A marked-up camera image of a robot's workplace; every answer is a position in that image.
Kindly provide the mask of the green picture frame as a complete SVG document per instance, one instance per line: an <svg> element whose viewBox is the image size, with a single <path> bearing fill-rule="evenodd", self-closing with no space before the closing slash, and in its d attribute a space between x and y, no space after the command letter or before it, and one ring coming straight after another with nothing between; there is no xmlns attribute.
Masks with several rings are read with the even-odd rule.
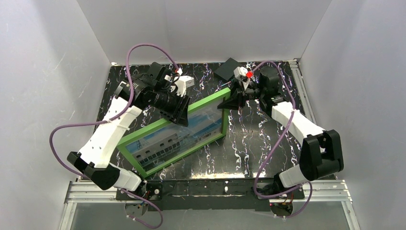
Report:
<svg viewBox="0 0 406 230"><path fill-rule="evenodd" d="M211 103L212 101L214 101L214 100L216 100L218 98L223 98L224 100L226 100L229 97L230 97L230 89L229 88L222 89L222 90L220 90L218 92L215 92L212 95L209 95L209 96L207 96L207 97L205 97L205 98L203 98L203 99L189 105L188 114L202 108L205 105L208 105L209 103ZM154 132L154 131L162 128L162 127L165 127L166 125L171 123L170 121L167 121L164 118L162 118L162 119L160 119L160 120L158 120L158 121L156 121L156 122L154 122L154 123L152 123L152 124L150 124L148 126L145 126L145 127L141 128L141 129L139 129L137 131L134 131L131 134L126 135L125 137L123 137L120 140L119 144L117 145L117 149L131 163L131 165L136 170L137 174L139 174L142 177L148 177L148 176L156 173L157 171L162 170L163 168L165 168L165 167L179 161L180 159L190 155L191 153L201 149L202 147L204 147L204 146L206 146L206 145L208 145L208 144L210 144L210 143L212 143L212 142L214 142L214 141L216 141L216 140L218 140L220 138L223 138L227 133L227 123L228 123L227 117L229 115L229 111L226 110L226 109L221 109L221 110L222 110L222 113L223 113L223 126L222 126L222 131L219 134L209 138L205 142L203 142L203 143L201 143L201 144L199 144L199 145L197 145L197 146L183 152L182 154L172 158L171 160L169 160L169 161L163 163L162 165L157 166L157 167L155 167L155 168L153 168L153 169L151 169L149 171L145 171L142 168L142 166L131 155L131 153L129 153L125 149L125 146L127 144L132 143L133 141L145 136L145 135L149 135L152 132Z"/></svg>

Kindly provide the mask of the building photo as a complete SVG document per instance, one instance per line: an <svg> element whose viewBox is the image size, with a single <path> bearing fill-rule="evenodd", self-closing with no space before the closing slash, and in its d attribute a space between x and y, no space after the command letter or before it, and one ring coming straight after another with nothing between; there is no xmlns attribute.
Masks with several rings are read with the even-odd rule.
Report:
<svg viewBox="0 0 406 230"><path fill-rule="evenodd" d="M149 171L183 152L219 134L223 126L223 113L217 106L218 98L208 105L188 114L188 126L173 123L125 146L125 149Z"/></svg>

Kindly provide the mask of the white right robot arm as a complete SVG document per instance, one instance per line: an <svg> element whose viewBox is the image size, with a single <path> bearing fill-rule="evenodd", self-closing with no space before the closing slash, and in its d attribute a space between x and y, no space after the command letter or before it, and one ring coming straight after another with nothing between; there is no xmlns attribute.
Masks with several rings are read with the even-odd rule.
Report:
<svg viewBox="0 0 406 230"><path fill-rule="evenodd" d="M301 142L299 163L273 177L273 183L264 188L254 187L256 194L271 196L344 169L340 135L325 130L295 109L294 100L287 101L280 93L282 75L271 67L260 70L259 80L252 81L253 73L245 67L234 69L231 96L220 103L219 109L238 110L248 100L258 100L262 112L280 123L285 132Z"/></svg>

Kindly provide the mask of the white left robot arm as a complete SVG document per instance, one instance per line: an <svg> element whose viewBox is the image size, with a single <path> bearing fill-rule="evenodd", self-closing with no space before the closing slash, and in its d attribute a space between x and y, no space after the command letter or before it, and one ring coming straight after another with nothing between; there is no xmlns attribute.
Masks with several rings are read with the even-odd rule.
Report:
<svg viewBox="0 0 406 230"><path fill-rule="evenodd" d="M182 75L181 69L171 71L156 62L146 73L129 76L114 92L114 98L91 138L67 160L100 189L111 187L135 191L142 183L134 172L110 163L118 142L132 122L148 107L159 110L161 116L177 125L188 125L190 97L187 88L194 78Z"/></svg>

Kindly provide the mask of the black square box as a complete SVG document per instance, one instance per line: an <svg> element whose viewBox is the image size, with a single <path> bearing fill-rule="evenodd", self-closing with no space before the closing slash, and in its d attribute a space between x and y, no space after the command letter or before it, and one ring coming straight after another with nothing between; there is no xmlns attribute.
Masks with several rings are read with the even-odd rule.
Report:
<svg viewBox="0 0 406 230"><path fill-rule="evenodd" d="M223 82L229 82L234 78L234 70L237 67L242 66L243 65L241 63L230 57L214 71L214 77L222 80Z"/></svg>

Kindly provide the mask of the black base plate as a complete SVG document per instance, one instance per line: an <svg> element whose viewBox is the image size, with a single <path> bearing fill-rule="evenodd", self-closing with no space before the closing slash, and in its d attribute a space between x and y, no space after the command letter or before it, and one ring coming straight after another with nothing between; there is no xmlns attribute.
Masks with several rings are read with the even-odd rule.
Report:
<svg viewBox="0 0 406 230"><path fill-rule="evenodd" d="M118 201L134 195L151 201L160 210L253 209L270 211L269 201L255 195L253 178L148 180L130 195L118 191Z"/></svg>

